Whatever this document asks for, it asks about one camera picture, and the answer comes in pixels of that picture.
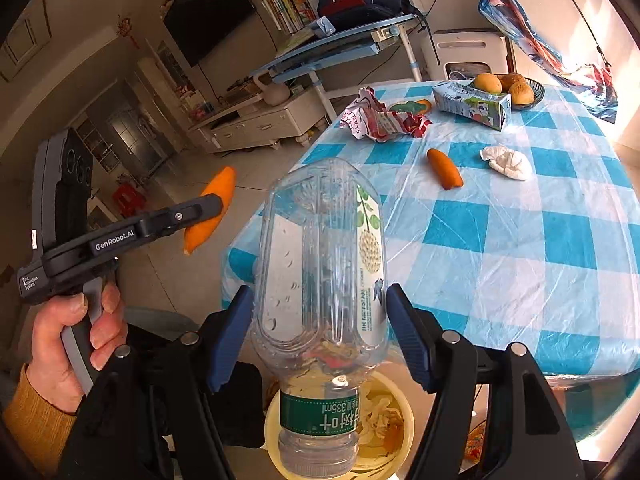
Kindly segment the mustard yellow sleeve forearm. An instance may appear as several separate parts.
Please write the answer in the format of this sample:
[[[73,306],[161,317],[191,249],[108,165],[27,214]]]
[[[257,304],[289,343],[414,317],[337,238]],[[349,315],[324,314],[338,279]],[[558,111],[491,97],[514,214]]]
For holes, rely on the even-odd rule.
[[[44,400],[30,384],[27,366],[21,370],[14,396],[2,412],[2,420],[18,448],[32,466],[53,478],[76,416]]]

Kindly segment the person's left hand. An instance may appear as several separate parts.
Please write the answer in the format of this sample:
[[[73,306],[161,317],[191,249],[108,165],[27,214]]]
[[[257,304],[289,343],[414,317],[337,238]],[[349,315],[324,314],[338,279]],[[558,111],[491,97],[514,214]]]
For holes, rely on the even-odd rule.
[[[128,333],[122,295],[115,284],[104,286],[102,307],[102,315],[90,330],[90,362],[96,370],[102,370]],[[84,294],[54,297],[36,315],[32,329],[32,360],[26,377],[44,400],[67,414],[77,411],[84,390],[67,359],[61,334],[65,327],[78,324],[87,311]]]

